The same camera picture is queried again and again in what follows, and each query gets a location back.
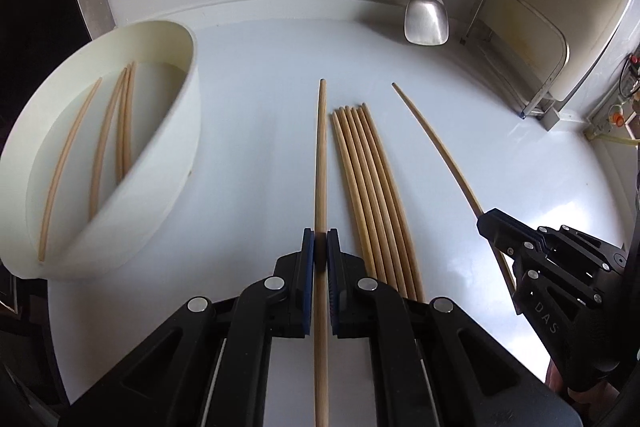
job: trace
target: white table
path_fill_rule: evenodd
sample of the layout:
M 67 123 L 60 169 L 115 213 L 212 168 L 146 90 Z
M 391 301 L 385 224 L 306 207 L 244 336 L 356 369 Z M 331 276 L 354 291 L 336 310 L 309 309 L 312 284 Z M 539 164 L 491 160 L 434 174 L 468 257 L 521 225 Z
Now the white table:
M 193 174 L 146 248 L 106 277 L 52 282 L 50 321 L 77 399 L 187 299 L 238 295 L 297 251 L 313 226 L 318 80 L 328 107 L 367 102 L 404 201 L 428 298 L 446 295 L 543 378 L 548 355 L 516 317 L 474 215 L 391 87 L 397 82 L 447 145 L 485 210 L 528 225 L 567 224 L 616 245 L 623 230 L 581 136 L 520 120 L 459 44 L 420 48 L 400 28 L 267 20 L 197 31 L 202 137 Z M 358 253 L 332 132 L 328 224 Z M 375 425 L 366 341 L 330 341 L 331 425 Z M 312 341 L 275 339 L 265 426 L 313 425 Z

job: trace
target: black cable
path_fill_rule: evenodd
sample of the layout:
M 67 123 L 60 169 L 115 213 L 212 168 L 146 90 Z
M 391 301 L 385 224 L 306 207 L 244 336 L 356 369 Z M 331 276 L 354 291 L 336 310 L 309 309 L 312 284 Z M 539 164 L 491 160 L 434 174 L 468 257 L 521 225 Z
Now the black cable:
M 633 95 L 635 95 L 635 93 L 637 93 L 640 90 L 640 82 L 638 82 L 638 78 L 636 78 L 636 83 L 634 84 L 635 85 L 634 89 L 632 89 L 629 94 L 625 94 L 624 92 L 622 92 L 622 79 L 625 78 L 625 73 L 629 69 L 629 63 L 631 62 L 631 57 L 632 56 L 633 55 L 631 53 L 629 53 L 626 56 L 625 65 L 623 66 L 622 71 L 620 71 L 620 77 L 618 78 L 618 92 L 620 93 L 620 96 L 622 98 L 624 98 L 625 100 L 630 99 Z

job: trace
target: black mount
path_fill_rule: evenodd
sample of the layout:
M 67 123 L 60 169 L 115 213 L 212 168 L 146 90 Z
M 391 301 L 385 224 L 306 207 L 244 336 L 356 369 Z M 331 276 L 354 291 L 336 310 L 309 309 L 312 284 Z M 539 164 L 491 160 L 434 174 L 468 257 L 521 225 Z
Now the black mount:
M 562 226 L 530 229 L 494 208 L 478 230 L 514 259 L 516 305 L 542 340 L 564 383 L 586 391 L 622 359 L 618 327 L 626 252 Z
M 379 427 L 579 427 L 575 411 L 447 298 L 402 299 L 326 234 L 334 335 L 368 338 Z M 81 396 L 60 427 L 258 427 L 273 337 L 311 317 L 314 234 L 239 297 L 190 299 Z

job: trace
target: chopstick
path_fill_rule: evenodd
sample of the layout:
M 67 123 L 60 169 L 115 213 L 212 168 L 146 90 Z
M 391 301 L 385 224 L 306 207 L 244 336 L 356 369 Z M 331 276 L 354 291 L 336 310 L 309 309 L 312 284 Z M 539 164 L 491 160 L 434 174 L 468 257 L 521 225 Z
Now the chopstick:
M 402 100 L 404 101 L 406 106 L 409 108 L 409 110 L 414 114 L 414 117 L 416 118 L 418 123 L 420 123 L 425 133 L 427 133 L 427 136 L 429 136 L 429 138 L 431 139 L 431 142 L 440 153 L 440 156 L 444 160 L 444 163 L 447 164 L 449 171 L 451 172 L 451 174 L 453 174 L 453 177 L 458 182 L 458 185 L 460 186 L 462 193 L 465 195 L 466 201 L 468 201 L 469 206 L 471 206 L 471 209 L 473 210 L 474 214 L 476 214 L 476 218 L 482 216 L 484 212 L 482 211 L 482 207 L 480 206 L 478 198 L 476 198 L 476 195 L 471 190 L 471 187 L 465 180 L 465 177 L 462 175 L 460 168 L 458 167 L 456 162 L 453 160 L 452 156 L 449 154 L 449 151 L 447 151 L 447 148 L 441 142 L 440 138 L 438 138 L 438 135 L 436 135 L 435 131 L 431 128 L 431 126 L 426 121 L 425 117 L 423 117 L 423 115 L 420 113 L 418 108 L 415 107 L 414 102 L 412 102 L 411 99 L 407 95 L 405 95 L 404 92 L 402 92 L 402 89 L 400 89 L 398 84 L 393 83 L 392 86 L 398 92 L 398 94 L 400 95 L 400 98 L 402 98 Z M 504 258 L 504 254 L 500 250 L 495 248 L 493 245 L 491 246 L 491 249 L 494 252 L 495 260 L 498 262 L 498 267 L 500 267 L 500 272 L 502 272 L 502 278 L 504 279 L 504 283 L 507 285 L 510 295 L 513 296 L 516 291 L 516 283 L 515 283 L 513 274 L 511 273 L 511 270 L 509 268 L 509 265 L 507 264 L 507 261 Z
M 385 198 L 385 193 L 382 189 L 382 183 L 380 182 L 380 175 L 378 172 L 378 168 L 373 160 L 373 155 L 371 153 L 371 147 L 369 141 L 367 140 L 366 133 L 364 131 L 364 126 L 362 121 L 360 120 L 360 115 L 357 112 L 356 108 L 351 108 L 351 114 L 353 115 L 353 121 L 356 124 L 356 129 L 358 131 L 358 138 L 360 139 L 360 143 L 362 144 L 362 149 L 364 151 L 365 162 L 367 165 L 367 169 L 369 170 L 369 174 L 371 176 L 371 180 L 373 182 L 373 189 L 375 192 L 375 197 L 378 202 L 378 206 L 380 208 L 380 214 L 382 219 L 382 227 L 385 232 L 386 237 L 386 245 L 389 251 L 389 256 L 391 257 L 391 263 L 394 269 L 394 275 L 396 277 L 396 283 L 398 284 L 398 293 L 407 298 L 407 287 L 404 282 L 405 274 L 402 271 L 402 262 L 400 261 L 400 254 L 398 253 L 398 244 L 396 243 L 396 236 L 394 234 L 393 225 L 391 224 L 391 217 L 389 216 L 388 204 L 389 201 Z M 411 272 L 408 272 L 408 278 L 411 279 Z
M 60 184 L 60 177 L 62 176 L 62 171 L 65 168 L 66 159 L 69 156 L 69 151 L 71 150 L 71 146 L 73 145 L 74 140 L 76 139 L 76 135 L 78 134 L 78 129 L 80 128 L 80 124 L 82 123 L 82 119 L 89 109 L 89 105 L 91 101 L 94 99 L 95 93 L 100 87 L 100 83 L 102 82 L 102 78 L 98 78 L 95 82 L 94 87 L 92 87 L 91 91 L 87 95 L 86 99 L 82 103 L 80 107 L 80 111 L 78 111 L 78 115 L 74 120 L 74 123 L 71 126 L 71 130 L 69 134 L 66 136 L 65 144 L 60 152 L 60 157 L 58 158 L 58 163 L 56 164 L 56 169 L 53 171 L 53 178 L 51 180 L 51 184 L 49 185 L 49 193 L 47 194 L 47 202 L 44 207 L 44 215 L 42 217 L 42 227 L 40 229 L 40 243 L 38 245 L 38 261 L 42 263 L 45 260 L 46 252 L 47 252 L 47 236 L 49 235 L 49 223 L 51 220 L 51 211 L 53 210 L 53 203 L 56 199 L 56 192 L 58 190 L 58 185 Z
M 122 176 L 126 176 L 131 168 L 131 111 L 133 104 L 133 82 L 136 76 L 136 63 L 132 62 L 127 74 L 125 92 L 124 124 L 122 140 Z
M 384 266 L 386 283 L 397 290 L 398 282 L 396 280 L 394 264 L 393 264 L 393 261 L 391 260 L 391 253 L 389 250 L 388 238 L 386 237 L 385 227 L 382 221 L 382 212 L 380 211 L 380 202 L 376 197 L 376 192 L 373 187 L 371 172 L 369 171 L 369 167 L 367 166 L 367 159 L 365 158 L 362 142 L 360 141 L 360 135 L 358 134 L 356 123 L 353 119 L 353 113 L 350 110 L 347 110 L 346 115 L 347 115 L 347 121 L 349 122 L 349 127 L 351 129 L 351 135 L 353 136 L 353 141 L 356 146 L 357 161 L 360 162 L 360 165 L 362 167 L 362 173 L 364 174 L 366 191 L 369 196 L 369 202 L 371 203 L 371 209 L 373 211 L 374 229 L 369 230 L 369 237 L 372 235 L 372 233 L 377 234 L 378 242 L 380 244 L 380 250 L 382 251 L 382 261 Z
M 358 188 L 358 201 L 361 201 L 362 208 L 364 211 L 365 223 L 367 226 L 367 237 L 369 238 L 369 246 L 371 248 L 374 266 L 376 268 L 375 272 L 369 273 L 368 275 L 370 277 L 376 277 L 378 280 L 382 281 L 383 283 L 386 283 L 385 265 L 382 261 L 382 250 L 380 249 L 380 241 L 378 240 L 378 234 L 376 233 L 376 224 L 373 219 L 373 210 L 371 209 L 369 194 L 367 193 L 367 188 L 365 186 L 364 174 L 362 173 L 362 166 L 358 161 L 358 153 L 356 152 L 356 146 L 353 141 L 353 136 L 351 134 L 349 123 L 347 121 L 347 113 L 342 107 L 338 109 L 337 113 L 338 113 L 338 121 L 340 122 L 340 126 L 342 127 L 342 133 L 346 138 L 348 152 L 349 152 L 348 160 L 345 160 L 343 158 L 343 162 L 345 165 L 345 169 L 347 169 L 346 164 L 348 163 L 353 169 L 356 176 L 356 186 Z M 362 246 L 362 250 L 367 251 L 366 244 Z
M 326 273 L 326 80 L 320 80 L 318 94 L 318 136 L 316 139 L 316 207 L 314 277 L 314 389 L 316 427 L 329 427 L 329 367 Z
M 118 127 L 116 131 L 116 184 L 120 184 L 124 178 L 123 150 L 124 150 L 124 114 L 127 100 L 127 86 L 129 84 L 129 68 L 127 64 L 124 81 L 120 87 L 120 101 L 118 103 Z
M 332 120 L 334 122 L 334 131 L 338 140 L 338 148 L 340 149 L 342 164 L 344 165 L 347 178 L 347 186 L 349 188 L 349 195 L 351 197 L 351 204 L 353 205 L 353 212 L 355 214 L 356 225 L 358 227 L 358 237 L 360 238 L 360 244 L 362 245 L 362 257 L 367 269 L 367 275 L 376 279 L 376 265 L 373 260 L 369 232 L 367 231 L 367 221 L 364 215 L 362 201 L 360 201 L 360 194 L 358 193 L 358 182 L 356 181 L 356 174 L 354 172 L 353 165 L 351 164 L 351 159 L 349 158 L 347 142 L 344 139 L 344 133 L 340 127 L 340 120 L 338 119 L 337 112 L 332 114 Z
M 403 297 L 424 302 L 404 208 L 369 109 L 341 107 L 333 118 L 367 275 L 394 280 Z
M 104 162 L 104 151 L 107 147 L 107 139 L 109 137 L 109 131 L 111 129 L 111 121 L 113 120 L 113 113 L 122 90 L 122 84 L 127 74 L 127 68 L 124 68 L 118 77 L 118 80 L 111 93 L 111 98 L 107 105 L 107 110 L 102 120 L 102 127 L 100 128 L 100 136 L 98 138 L 98 147 L 95 150 L 94 157 L 94 169 L 91 177 L 91 192 L 89 195 L 89 219 L 94 219 L 95 214 L 98 212 L 98 199 L 100 197 L 100 177 L 102 175 L 102 164 Z
M 414 271 L 417 271 L 418 268 L 417 262 L 415 260 L 415 252 L 413 252 L 413 243 L 412 254 L 414 256 L 414 261 L 412 262 L 408 253 L 408 248 L 406 247 L 406 239 L 404 237 L 405 234 L 408 235 L 408 232 L 402 233 L 402 224 L 398 216 L 398 211 L 396 209 L 398 203 L 400 203 L 400 205 L 402 205 L 402 203 L 399 200 L 398 195 L 394 194 L 394 189 L 396 188 L 395 184 L 393 184 L 393 176 L 391 176 L 391 179 L 389 180 L 390 170 L 388 168 L 388 164 L 386 163 L 385 152 L 382 149 L 380 138 L 377 136 L 376 128 L 373 125 L 373 119 L 369 114 L 369 109 L 365 104 L 362 104 L 362 106 L 360 106 L 360 108 L 358 109 L 358 115 L 360 117 L 362 127 L 364 128 L 367 142 L 369 143 L 369 148 L 372 153 L 372 159 L 374 161 L 375 169 L 378 171 L 380 182 L 382 184 L 382 191 L 384 193 L 386 201 L 386 209 L 394 232 L 394 237 L 396 239 L 398 256 L 401 263 L 402 274 L 404 276 L 407 296 L 413 300 L 417 299 L 420 301 L 424 301 L 420 276 L 418 275 L 418 277 L 414 279 Z M 418 285 L 418 287 L 420 288 L 419 297 L 416 285 Z

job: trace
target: metal bolt head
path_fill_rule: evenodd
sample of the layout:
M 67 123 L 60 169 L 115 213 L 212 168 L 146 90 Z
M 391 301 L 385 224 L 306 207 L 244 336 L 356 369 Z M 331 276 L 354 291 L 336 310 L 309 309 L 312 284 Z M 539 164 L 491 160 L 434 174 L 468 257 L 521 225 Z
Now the metal bolt head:
M 433 308 L 440 313 L 450 313 L 453 311 L 453 302 L 446 297 L 440 297 L 433 301 Z
M 194 313 L 203 312 L 207 309 L 207 306 L 209 306 L 209 303 L 204 297 L 194 297 L 187 303 L 189 311 Z
M 618 264 L 618 266 L 622 268 L 626 266 L 626 259 L 622 257 L 619 253 L 613 254 L 613 260 Z
M 358 281 L 358 288 L 361 290 L 372 292 L 378 287 L 378 281 L 371 277 L 363 277 Z
M 282 290 L 284 288 L 284 279 L 282 277 L 269 277 L 264 280 L 264 287 L 268 290 Z

